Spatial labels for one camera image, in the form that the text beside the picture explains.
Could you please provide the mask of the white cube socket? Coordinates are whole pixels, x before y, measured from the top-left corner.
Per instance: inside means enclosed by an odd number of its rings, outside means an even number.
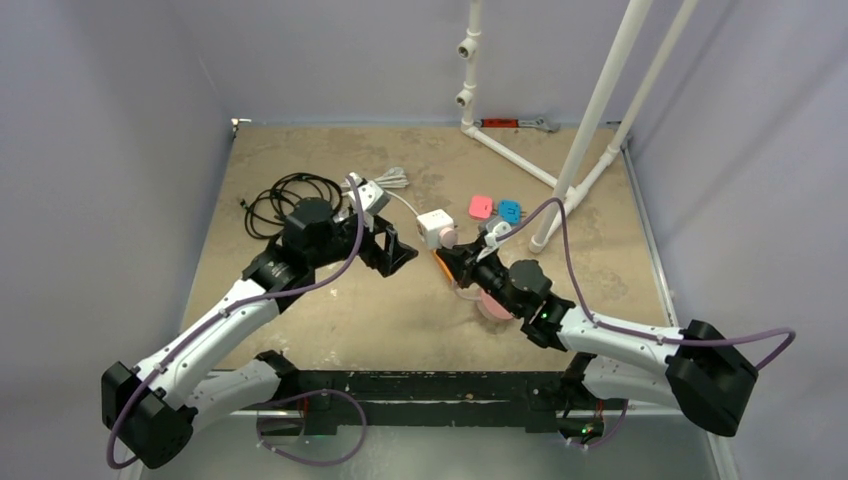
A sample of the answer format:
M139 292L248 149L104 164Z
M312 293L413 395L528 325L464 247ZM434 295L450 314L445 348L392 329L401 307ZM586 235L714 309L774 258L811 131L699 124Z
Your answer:
M436 209L416 216L418 233L427 250L453 247L458 243L454 219L444 210Z

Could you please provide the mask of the pink plug adapter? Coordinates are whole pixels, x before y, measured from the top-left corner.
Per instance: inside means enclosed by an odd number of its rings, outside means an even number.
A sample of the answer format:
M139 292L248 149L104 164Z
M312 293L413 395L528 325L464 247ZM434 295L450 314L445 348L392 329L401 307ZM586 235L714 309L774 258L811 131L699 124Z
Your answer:
M473 195L469 201L468 215L475 220L486 220L494 212L494 201L491 197Z

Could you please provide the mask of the blue plug adapter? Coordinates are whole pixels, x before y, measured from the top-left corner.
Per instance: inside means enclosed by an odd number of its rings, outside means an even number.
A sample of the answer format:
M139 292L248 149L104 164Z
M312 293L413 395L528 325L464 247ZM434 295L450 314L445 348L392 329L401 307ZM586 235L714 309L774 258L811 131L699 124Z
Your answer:
M524 218L522 205L510 199L503 199L497 204L497 215L512 226L519 225Z

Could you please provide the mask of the orange power strip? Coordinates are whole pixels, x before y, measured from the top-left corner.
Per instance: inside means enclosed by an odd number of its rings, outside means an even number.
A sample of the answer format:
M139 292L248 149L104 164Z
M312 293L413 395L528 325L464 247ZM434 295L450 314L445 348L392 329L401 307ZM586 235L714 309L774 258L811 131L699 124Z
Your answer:
M430 251L430 255L431 255L432 259L434 260L434 262L436 263L436 265L439 267L440 271L441 271L441 272L444 274L444 276L446 277L447 281L448 281L448 282L452 282L452 281L453 281L453 276L452 276L452 274L451 274L451 272L450 272L449 268L447 267L447 265L446 265L446 264L444 263L444 261L443 261L443 260L442 260L442 259L438 256L437 252L436 252L435 250L431 250L431 251Z

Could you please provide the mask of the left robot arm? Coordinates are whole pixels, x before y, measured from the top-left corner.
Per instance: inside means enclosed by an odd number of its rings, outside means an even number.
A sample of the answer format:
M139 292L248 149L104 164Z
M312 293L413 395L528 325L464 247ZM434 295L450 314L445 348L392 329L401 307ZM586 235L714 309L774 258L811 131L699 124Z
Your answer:
M284 409L295 402L298 382L275 352L220 376L210 373L248 336L304 294L333 282L355 260L389 277L417 257L380 217L386 199L354 190L350 201L344 212L320 198L297 202L265 249L188 330L135 366L116 362L104 372L101 413L111 468L136 461L159 468L194 434L234 411L266 402Z

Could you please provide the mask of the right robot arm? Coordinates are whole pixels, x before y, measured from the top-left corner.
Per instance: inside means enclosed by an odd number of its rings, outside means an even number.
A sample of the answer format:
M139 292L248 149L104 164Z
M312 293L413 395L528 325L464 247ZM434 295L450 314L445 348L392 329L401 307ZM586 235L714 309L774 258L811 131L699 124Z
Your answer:
M680 410L713 434L737 434L759 370L713 325L694 320L686 328L652 327L586 312L553 292L538 261L506 266L481 250L465 244L436 255L459 286L478 286L522 320L522 332L537 346L589 356L584 369L561 381L569 404L650 402Z

